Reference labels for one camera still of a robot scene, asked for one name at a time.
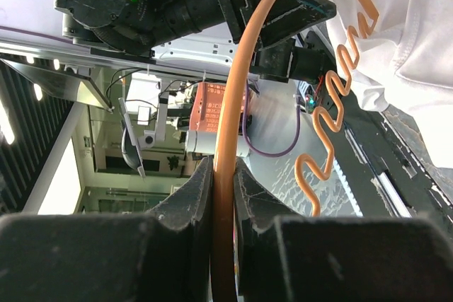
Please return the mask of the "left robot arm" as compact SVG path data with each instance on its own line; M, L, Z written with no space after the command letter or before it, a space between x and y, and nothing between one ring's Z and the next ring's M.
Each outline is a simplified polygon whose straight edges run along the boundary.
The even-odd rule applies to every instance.
M261 0L55 0L55 8L112 50L140 56L220 24L238 43Z

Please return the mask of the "white t shirt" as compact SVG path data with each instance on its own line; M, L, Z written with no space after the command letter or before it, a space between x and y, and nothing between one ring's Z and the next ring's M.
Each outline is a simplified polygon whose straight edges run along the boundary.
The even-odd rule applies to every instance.
M418 126L432 163L452 167L452 0L372 0L379 12L352 90L363 110L394 106Z

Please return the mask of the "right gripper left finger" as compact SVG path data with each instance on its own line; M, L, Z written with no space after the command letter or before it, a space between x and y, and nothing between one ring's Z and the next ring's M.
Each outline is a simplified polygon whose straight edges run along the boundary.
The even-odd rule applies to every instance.
M1 217L2 301L206 301L213 160L132 214Z

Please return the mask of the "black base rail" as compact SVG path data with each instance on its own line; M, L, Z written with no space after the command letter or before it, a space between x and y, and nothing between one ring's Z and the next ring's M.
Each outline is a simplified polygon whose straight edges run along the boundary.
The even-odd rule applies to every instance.
M326 151L311 117L295 110L294 82L260 81L249 106L248 135L254 151L248 164L257 180L300 214L311 203L294 178L294 162L307 153L323 165ZM332 135L333 172L326 181L305 176L324 216L421 216L452 225L452 172L428 160L411 118L396 109L384 113L359 109L349 95L342 129Z

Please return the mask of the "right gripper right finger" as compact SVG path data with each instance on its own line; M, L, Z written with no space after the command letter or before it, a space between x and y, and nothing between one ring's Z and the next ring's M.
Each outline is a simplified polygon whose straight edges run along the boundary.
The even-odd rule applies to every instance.
M234 200L245 301L452 300L452 245L426 220L304 217L241 159Z

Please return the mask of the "orange wavy hanger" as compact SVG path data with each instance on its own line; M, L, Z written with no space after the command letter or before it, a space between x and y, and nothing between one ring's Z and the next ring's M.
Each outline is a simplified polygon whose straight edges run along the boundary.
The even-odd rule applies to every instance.
M314 159L306 153L298 156L294 164L297 184L311 201L312 216L320 214L321 205L318 197L303 176L303 167L307 165L320 180L329 179L335 149L322 126L326 124L332 132L340 131L345 114L341 98L348 96L352 83L351 72L357 68L360 60L356 39L359 37L368 38L373 33L379 18L379 12L372 0L358 1L363 10L357 13L357 25L349 26L346 31L350 46L339 45L336 48L337 60L345 74L345 79L340 79L334 71L328 71L324 77L326 89L337 107L338 114L335 118L332 118L327 110L322 107L317 107L312 114L314 130L327 150L326 165L324 168L320 168ZM233 247L235 148L238 140L241 103L246 88L251 57L264 20L275 2L276 0L261 0L246 26L230 68L219 116L213 165L212 221L214 230L212 232L210 260L214 301L237 300Z

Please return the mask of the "background white robot equipment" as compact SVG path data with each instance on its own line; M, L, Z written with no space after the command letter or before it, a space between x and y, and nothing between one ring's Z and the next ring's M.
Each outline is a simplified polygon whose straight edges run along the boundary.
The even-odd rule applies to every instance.
M166 138L166 85L155 75L134 71L129 89L118 98L122 158L141 178L146 177L143 152Z

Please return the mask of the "orange perforated crate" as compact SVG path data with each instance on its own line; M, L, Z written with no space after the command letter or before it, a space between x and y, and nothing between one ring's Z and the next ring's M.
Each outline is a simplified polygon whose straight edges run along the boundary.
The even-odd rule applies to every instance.
M201 82L197 85L189 130L217 132L225 89L226 86L220 83Z

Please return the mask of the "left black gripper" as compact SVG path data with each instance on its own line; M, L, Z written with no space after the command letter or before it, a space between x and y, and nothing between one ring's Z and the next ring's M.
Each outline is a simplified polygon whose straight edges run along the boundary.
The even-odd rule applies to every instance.
M239 43L260 1L218 0L233 43ZM329 0L276 0L261 26L256 49L274 47L334 15L336 5Z

